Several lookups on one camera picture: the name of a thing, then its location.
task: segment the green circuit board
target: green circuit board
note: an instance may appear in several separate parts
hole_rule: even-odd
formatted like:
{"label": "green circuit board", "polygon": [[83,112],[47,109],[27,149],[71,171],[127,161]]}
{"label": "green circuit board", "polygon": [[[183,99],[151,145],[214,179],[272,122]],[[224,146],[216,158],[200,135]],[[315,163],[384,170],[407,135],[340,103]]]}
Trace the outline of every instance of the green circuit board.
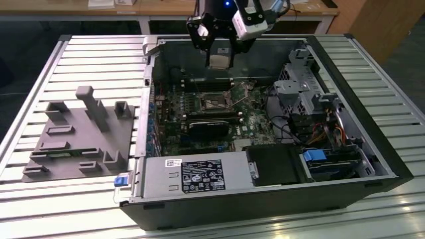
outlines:
{"label": "green circuit board", "polygon": [[[243,146],[276,143],[276,136],[266,118],[264,108],[266,87],[252,87],[248,81],[235,81],[235,87],[228,92],[184,93],[176,89],[170,94],[170,103],[163,106],[163,156],[184,154],[242,151]],[[202,98],[206,94],[228,94],[232,110],[242,112],[243,122],[231,124],[228,135],[212,141],[192,141],[184,133],[182,116],[191,111],[203,114]]]}

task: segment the power supply label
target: power supply label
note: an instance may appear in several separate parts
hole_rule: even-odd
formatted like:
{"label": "power supply label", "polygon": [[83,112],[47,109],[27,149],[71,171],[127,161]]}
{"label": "power supply label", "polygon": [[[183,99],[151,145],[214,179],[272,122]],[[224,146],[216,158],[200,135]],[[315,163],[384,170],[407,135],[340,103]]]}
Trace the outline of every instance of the power supply label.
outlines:
{"label": "power supply label", "polygon": [[182,185],[184,193],[224,190],[222,160],[183,162]]}

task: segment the blue tab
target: blue tab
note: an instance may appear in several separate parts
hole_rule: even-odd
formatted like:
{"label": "blue tab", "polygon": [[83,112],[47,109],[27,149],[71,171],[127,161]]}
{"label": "blue tab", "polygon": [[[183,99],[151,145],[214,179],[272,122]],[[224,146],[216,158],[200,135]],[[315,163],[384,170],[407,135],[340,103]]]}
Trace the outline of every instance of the blue tab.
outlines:
{"label": "blue tab", "polygon": [[327,160],[326,152],[322,149],[308,150],[303,156],[306,161]]}
{"label": "blue tab", "polygon": [[114,181],[114,186],[123,187],[129,186],[129,177],[118,177]]}

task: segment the dark floor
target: dark floor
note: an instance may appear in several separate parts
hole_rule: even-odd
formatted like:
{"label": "dark floor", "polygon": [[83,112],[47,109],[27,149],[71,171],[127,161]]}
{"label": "dark floor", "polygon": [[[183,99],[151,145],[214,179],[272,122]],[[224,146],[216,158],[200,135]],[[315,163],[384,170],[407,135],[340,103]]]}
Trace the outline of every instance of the dark floor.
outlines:
{"label": "dark floor", "polygon": [[[184,25],[174,26],[167,32],[170,23],[156,26],[156,33],[184,33]],[[26,96],[45,67],[59,36],[141,34],[137,22],[53,22],[46,31],[39,22],[0,22],[0,59],[9,65],[15,80],[0,87],[0,141],[10,128]],[[406,93],[425,111],[425,19],[416,24],[411,35],[384,65],[384,69]],[[0,72],[0,85],[5,74]]]}

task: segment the blue release clip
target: blue release clip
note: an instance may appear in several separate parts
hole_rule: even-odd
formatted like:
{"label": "blue release clip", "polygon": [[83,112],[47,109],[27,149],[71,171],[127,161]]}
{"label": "blue release clip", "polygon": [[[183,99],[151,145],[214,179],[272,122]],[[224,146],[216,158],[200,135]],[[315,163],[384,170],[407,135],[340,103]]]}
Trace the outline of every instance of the blue release clip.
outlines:
{"label": "blue release clip", "polygon": [[218,151],[219,151],[219,153],[223,152],[224,148],[226,148],[226,146],[218,146]]}
{"label": "blue release clip", "polygon": [[117,177],[114,181],[114,186],[115,187],[129,186],[129,176]]}
{"label": "blue release clip", "polygon": [[322,149],[308,150],[303,153],[306,161],[327,160],[326,152]]}

